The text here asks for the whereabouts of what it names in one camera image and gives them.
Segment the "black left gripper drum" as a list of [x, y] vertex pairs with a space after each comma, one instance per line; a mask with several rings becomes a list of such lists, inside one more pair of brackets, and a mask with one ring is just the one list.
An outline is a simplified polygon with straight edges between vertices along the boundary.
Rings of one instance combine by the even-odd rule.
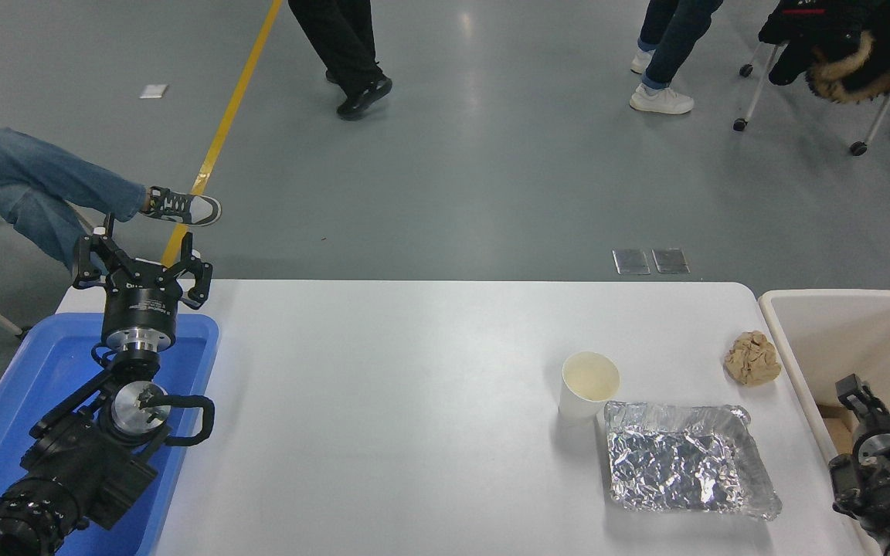
[[104, 285], [107, 291], [102, 334], [134, 327], [174, 335], [182, 288], [170, 280], [156, 281], [158, 274], [141, 271], [139, 276], [124, 269], [112, 271]]

